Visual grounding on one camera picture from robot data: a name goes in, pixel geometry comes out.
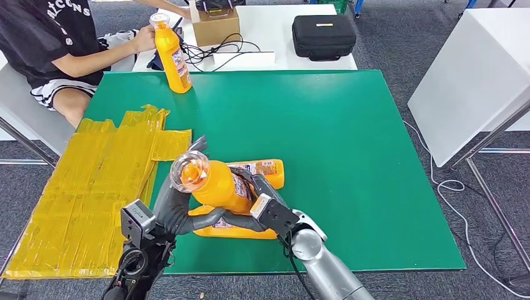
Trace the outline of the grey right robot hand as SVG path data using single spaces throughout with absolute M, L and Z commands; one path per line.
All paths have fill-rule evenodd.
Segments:
M 250 215 L 226 211 L 222 217 L 228 224 L 256 232 L 268 229 L 283 236 L 299 218 L 287 206 L 284 199 L 262 174 L 252 174 L 246 169 L 231 167 L 231 172 L 252 187 L 254 196 Z

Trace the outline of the person's right hand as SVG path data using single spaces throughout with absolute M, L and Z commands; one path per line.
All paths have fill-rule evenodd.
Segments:
M 152 25 L 142 27 L 132 40 L 134 52 L 137 54 L 155 49 L 154 36 L 155 32 Z

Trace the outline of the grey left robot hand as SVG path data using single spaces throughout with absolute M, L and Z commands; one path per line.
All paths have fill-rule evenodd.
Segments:
M 191 193 L 181 192 L 173 186 L 168 173 L 152 210 L 157 223 L 174 235 L 184 235 L 215 224 L 226 212 L 224 208 L 214 208 L 207 214 L 190 216 L 190 198 Z

